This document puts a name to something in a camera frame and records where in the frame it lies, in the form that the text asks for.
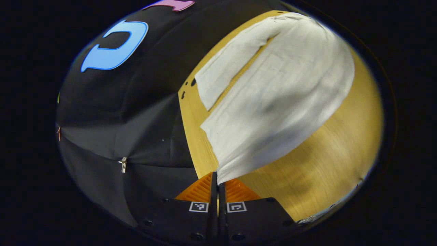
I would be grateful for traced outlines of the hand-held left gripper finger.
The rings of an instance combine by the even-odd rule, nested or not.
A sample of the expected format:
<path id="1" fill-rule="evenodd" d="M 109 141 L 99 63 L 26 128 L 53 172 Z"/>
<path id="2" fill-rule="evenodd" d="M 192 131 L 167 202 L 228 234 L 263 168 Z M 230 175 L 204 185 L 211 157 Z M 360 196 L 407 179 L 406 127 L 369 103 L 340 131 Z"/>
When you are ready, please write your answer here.
<path id="1" fill-rule="evenodd" d="M 207 182 L 206 201 L 177 196 L 198 181 L 194 172 L 132 172 L 131 213 L 136 230 L 159 245 L 214 245 L 216 192 Z"/>
<path id="2" fill-rule="evenodd" d="M 299 232 L 277 199 L 262 198 L 238 179 L 219 185 L 221 245 L 275 245 Z"/>

